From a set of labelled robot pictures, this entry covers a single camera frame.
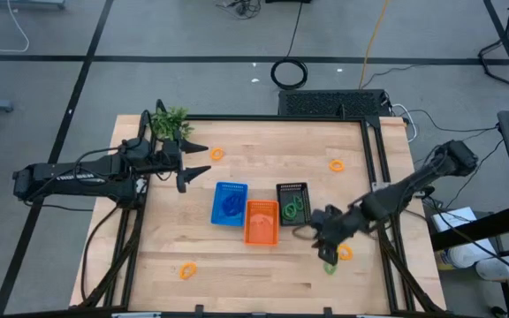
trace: orange ring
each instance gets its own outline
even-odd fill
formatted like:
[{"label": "orange ring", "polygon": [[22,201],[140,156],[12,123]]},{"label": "orange ring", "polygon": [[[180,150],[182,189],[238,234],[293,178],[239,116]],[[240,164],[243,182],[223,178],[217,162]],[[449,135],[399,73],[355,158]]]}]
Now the orange ring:
[{"label": "orange ring", "polygon": [[214,148],[211,150],[211,159],[213,160],[219,160],[223,158],[223,150],[221,148]]},{"label": "orange ring", "polygon": [[198,267],[195,265],[195,263],[192,263],[192,262],[182,265],[182,267],[180,268],[180,278],[181,279],[190,278],[191,276],[193,276],[195,274],[195,271],[197,269],[198,269]]},{"label": "orange ring", "polygon": [[337,253],[339,254],[339,258],[343,261],[350,261],[353,259],[353,250],[347,244],[341,244],[337,248]]},{"label": "orange ring", "polygon": [[333,160],[330,164],[329,164],[329,169],[335,171],[335,172],[340,172],[340,171],[343,171],[345,169],[345,164],[340,161],[340,160]]}]

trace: potted plant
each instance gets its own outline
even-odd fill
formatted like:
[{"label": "potted plant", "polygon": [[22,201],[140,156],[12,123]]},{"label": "potted plant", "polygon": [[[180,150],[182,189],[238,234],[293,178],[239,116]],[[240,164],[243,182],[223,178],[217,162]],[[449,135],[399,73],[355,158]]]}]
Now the potted plant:
[{"label": "potted plant", "polygon": [[187,139],[194,128],[190,123],[184,123],[186,115],[187,109],[183,107],[170,107],[168,110],[157,107],[151,116],[151,129],[159,140],[174,140],[174,133],[178,130],[182,133],[182,138]]}]

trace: wooden tabletop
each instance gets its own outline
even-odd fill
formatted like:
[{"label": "wooden tabletop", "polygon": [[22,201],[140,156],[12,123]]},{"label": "wooden tabletop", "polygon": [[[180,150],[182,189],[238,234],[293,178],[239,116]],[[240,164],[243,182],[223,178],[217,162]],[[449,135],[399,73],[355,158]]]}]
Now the wooden tabletop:
[{"label": "wooden tabletop", "polygon": [[[138,123],[139,116],[118,116],[111,145],[136,136]],[[381,118],[381,123],[391,177],[398,181],[414,171],[404,124],[397,117]],[[280,228],[277,246],[247,246],[242,228],[210,223],[217,181],[248,184],[248,199],[253,200],[275,200],[276,184],[307,182],[312,208],[334,204],[346,209],[370,189],[359,124],[193,121],[191,125],[195,130],[190,141],[222,148],[225,156],[214,162],[209,152],[184,155],[185,166],[212,166],[187,186],[187,193],[178,193],[174,176],[166,182],[151,178],[130,310],[190,312],[203,304],[208,312],[320,314],[324,307],[332,307],[335,314],[390,312],[379,246],[361,233],[346,241],[353,259],[340,261],[329,276],[311,242],[293,237],[291,227]],[[372,130],[370,137],[376,174],[382,180]],[[345,170],[331,171],[333,159],[343,161]],[[112,201],[98,199],[89,230],[112,208]],[[409,209],[423,214],[419,201]],[[120,215],[105,223],[91,243],[87,292],[110,266]],[[444,307],[427,224],[403,214],[401,230],[410,271]],[[190,261],[197,264],[197,273],[181,280],[180,266]],[[125,277],[121,272],[114,304],[120,300]],[[398,293],[404,308],[400,288]],[[80,273],[71,302],[80,303]]]}]

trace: black metal frame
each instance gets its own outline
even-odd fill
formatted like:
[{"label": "black metal frame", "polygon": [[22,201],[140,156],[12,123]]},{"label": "black metal frame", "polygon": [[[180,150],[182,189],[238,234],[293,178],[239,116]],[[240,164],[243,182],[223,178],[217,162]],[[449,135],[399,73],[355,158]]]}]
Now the black metal frame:
[{"label": "black metal frame", "polygon": [[[370,139],[368,134],[368,127],[371,126],[375,133],[375,140],[376,140],[376,147],[378,151],[378,157],[380,161],[380,168],[383,176],[383,182],[387,183],[390,182],[390,172],[388,168],[388,161],[386,158],[386,153],[384,149],[384,140],[382,137],[382,130],[380,126],[380,120],[378,117],[328,117],[328,116],[303,116],[303,117],[284,117],[284,116],[277,116],[277,115],[254,115],[254,116],[245,116],[245,115],[189,115],[187,117],[187,120],[190,121],[200,121],[200,120],[209,120],[209,121],[286,121],[286,122],[300,122],[300,121],[308,121],[308,122],[350,122],[350,123],[359,123],[361,126],[361,136],[362,136],[362,144],[364,149],[364,155],[365,155],[365,161],[367,164],[367,171],[368,171],[368,181],[372,184],[376,182],[376,173],[375,173],[375,166],[374,166],[374,160],[372,155],[372,149],[370,146]],[[143,217],[144,210],[145,210],[145,203],[146,203],[146,196],[145,201],[143,201],[143,204],[137,209],[137,214]],[[116,260],[119,256],[120,251],[122,250],[124,240],[125,240],[125,234],[126,234],[126,226],[128,224],[128,217],[129,217],[129,211],[124,210],[123,214],[121,216],[121,220],[119,222],[119,228],[118,228],[118,235],[117,240],[114,247],[114,254],[113,254],[113,260]],[[392,221],[394,224],[396,222],[399,222],[398,218],[393,218]],[[404,244],[402,241],[402,237],[398,232],[398,226],[392,226],[392,235],[394,237],[395,247],[396,251],[400,257],[400,259],[406,264],[406,254],[404,252]],[[141,227],[138,229],[134,229],[134,231],[138,231],[138,235],[141,235]],[[129,299],[131,296],[131,289],[133,286],[133,276],[135,271],[135,265],[136,265],[136,258],[138,254],[138,246],[132,251],[132,254],[130,258],[128,259],[127,267],[126,267],[126,273],[125,273],[125,281],[124,286],[122,290],[122,298],[121,298],[121,304],[120,308],[124,308],[126,311],[129,306]],[[388,255],[381,249],[381,255],[383,260],[383,270],[384,270],[384,281],[386,285],[386,292],[389,300],[389,308],[391,313],[398,312],[398,301],[397,301],[397,295],[396,295],[396,288],[394,285],[392,270],[391,270],[391,262],[389,260]],[[413,312],[415,310],[414,306],[414,297],[410,291],[410,289],[407,286],[406,281],[402,280],[402,286],[404,290],[404,298],[406,302],[406,310]],[[113,283],[111,283],[111,286],[107,290],[105,296],[104,296],[104,305],[111,306],[113,295],[115,292],[115,280]],[[327,308],[324,309],[325,315],[330,317],[354,317],[355,315],[337,315],[337,314],[326,314]],[[203,314],[201,316],[208,317],[212,314]],[[225,314],[213,314],[214,316],[222,316]],[[230,314],[232,316],[241,316],[243,314]],[[244,314],[245,316],[251,317],[252,314]],[[198,317],[197,315],[197,308],[195,313],[165,313],[163,312],[163,317],[165,316],[178,316],[178,317],[186,317],[186,316],[192,316],[192,317]],[[297,317],[317,317],[322,316],[321,314],[272,314],[272,316],[297,316]]]},{"label": "black metal frame", "polygon": [[[379,117],[327,117],[327,116],[303,116],[303,117],[291,117],[291,116],[278,116],[278,115],[189,115],[186,120],[190,121],[201,121],[201,120],[209,120],[209,121],[277,121],[277,122],[349,122],[349,123],[359,123],[361,127],[361,136],[362,136],[362,145],[363,152],[365,155],[365,161],[367,164],[367,173],[368,173],[368,181],[370,183],[370,187],[372,190],[372,185],[376,182],[376,173],[374,160],[372,155],[372,149],[370,146],[370,138],[368,134],[368,128],[372,127],[375,140],[376,147],[378,151],[378,158],[380,162],[380,168],[382,172],[382,178],[384,183],[389,183],[391,181],[390,172],[388,168],[388,161],[386,158],[386,153],[384,149],[384,140],[382,137],[382,129],[380,126]],[[146,200],[148,197],[148,189],[145,193],[141,194],[142,198],[140,198],[141,204],[136,208],[136,217],[135,220],[143,220]],[[123,246],[125,243],[125,235],[128,225],[128,219],[131,211],[124,209],[121,215],[121,219],[119,221],[117,240],[114,246],[113,253],[113,261],[115,261],[120,252],[123,250]],[[399,218],[392,218],[392,235],[395,245],[396,254],[402,260],[404,265],[406,265],[406,254],[404,252],[404,243],[402,241],[402,237],[399,235]],[[141,229],[142,222],[136,222],[133,230],[136,231],[138,238],[140,240],[141,237]],[[31,316],[39,316],[39,317],[95,317],[95,316],[111,316],[111,314],[120,314],[120,313],[128,313],[129,300],[131,297],[131,289],[133,288],[133,277],[134,271],[137,261],[139,244],[135,245],[135,248],[132,250],[130,256],[128,257],[126,272],[125,272],[125,281],[122,288],[122,297],[120,306],[113,306],[113,296],[116,289],[116,281],[117,279],[113,279],[108,286],[106,292],[103,296],[103,307],[73,307],[64,311],[55,311],[55,312],[41,312],[41,313],[29,313],[29,314],[19,314],[19,315],[6,315],[5,317],[31,317]],[[466,316],[458,316],[454,314],[448,313],[424,313],[415,311],[414,306],[414,296],[409,288],[407,282],[402,278],[402,289],[404,292],[404,300],[406,303],[406,310],[400,310],[398,307],[398,299],[396,293],[396,286],[394,284],[394,278],[392,274],[391,261],[389,255],[381,248],[380,253],[382,256],[382,264],[383,264],[383,272],[384,272],[384,282],[386,286],[386,294],[388,299],[388,307],[390,308],[391,315],[397,315],[398,317],[463,317]],[[330,307],[325,307],[323,309],[323,314],[257,314],[257,313],[204,313],[203,305],[196,305],[194,312],[162,312],[162,317],[256,317],[257,315],[261,315],[263,317],[357,317],[357,314],[334,314],[332,313],[332,309]]]}]

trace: blue basket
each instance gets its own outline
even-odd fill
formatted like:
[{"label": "blue basket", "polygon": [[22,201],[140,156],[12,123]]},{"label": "blue basket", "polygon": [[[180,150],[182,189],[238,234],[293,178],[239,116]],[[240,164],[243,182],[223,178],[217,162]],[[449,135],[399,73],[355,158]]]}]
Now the blue basket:
[{"label": "blue basket", "polygon": [[211,222],[219,225],[243,226],[247,209],[248,185],[217,182]]}]

